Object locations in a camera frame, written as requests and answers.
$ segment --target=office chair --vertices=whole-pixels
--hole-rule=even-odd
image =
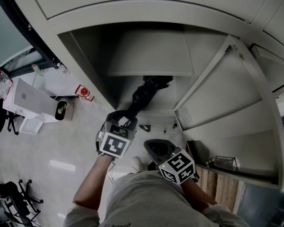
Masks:
[[[12,126],[14,133],[16,135],[19,135],[19,132],[16,132],[14,124],[15,118],[19,117],[19,115],[5,110],[4,108],[2,108],[2,105],[3,105],[3,99],[0,99],[0,132],[4,127],[5,121],[8,119],[9,120],[8,131],[11,132],[10,126]]]
[[[10,112],[10,111],[8,111],[8,114],[6,115],[6,119],[9,120],[8,131],[11,132],[10,126],[12,126],[15,135],[19,135],[19,132],[16,132],[15,123],[14,123],[14,120],[15,120],[16,118],[18,118],[18,117],[20,117],[20,115],[15,114],[15,113],[12,113],[12,112]]]
[[[34,218],[36,218],[41,211],[37,210],[33,206],[32,202],[43,203],[43,200],[38,201],[29,195],[29,189],[30,189],[30,184],[32,183],[32,180],[30,179],[28,180],[25,189],[22,186],[22,183],[23,183],[22,180],[19,180],[18,183],[21,188],[21,192],[19,192],[17,185],[13,182],[8,182],[6,184],[0,184],[0,196],[1,197],[8,196],[8,198],[10,199],[10,203],[7,203],[8,209],[11,206],[14,206],[17,211],[16,214],[12,214],[12,212],[9,209],[9,212],[5,211],[5,214],[8,216],[9,219],[15,221],[18,224],[24,224],[26,226],[33,226],[32,222],[34,222],[33,221]],[[32,213],[34,216],[31,219],[27,217],[31,213],[29,209],[27,208],[27,204],[29,204],[31,208],[33,209],[33,211],[35,212],[35,213]],[[23,223],[19,222],[16,217],[20,218]]]

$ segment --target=open cabinet door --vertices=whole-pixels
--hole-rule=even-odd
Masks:
[[[224,175],[273,188],[284,186],[284,130],[275,99],[246,46],[228,36],[174,108],[197,164],[235,157]]]

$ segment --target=shoe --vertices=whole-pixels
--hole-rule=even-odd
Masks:
[[[132,159],[132,168],[134,169],[134,173],[143,171],[142,161],[140,160],[140,158],[134,157]]]

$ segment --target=person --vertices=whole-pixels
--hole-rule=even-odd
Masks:
[[[79,187],[65,227],[247,227],[248,224],[218,204],[189,178],[180,186],[164,179],[159,171],[142,172],[134,157],[136,173],[117,179],[107,200],[105,220],[98,208],[110,156],[98,156]]]

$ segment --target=white box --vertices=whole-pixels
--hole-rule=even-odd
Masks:
[[[17,78],[13,80],[3,108],[26,118],[34,118],[42,113],[54,116],[57,104],[42,91]]]
[[[181,150],[171,159],[159,165],[159,169],[165,179],[181,184],[195,173],[195,162],[185,150]]]
[[[24,134],[37,134],[44,124],[44,120],[38,117],[33,119],[25,118],[20,126],[19,132]]]
[[[100,135],[99,150],[121,158],[130,146],[134,132],[118,125],[106,122]]]

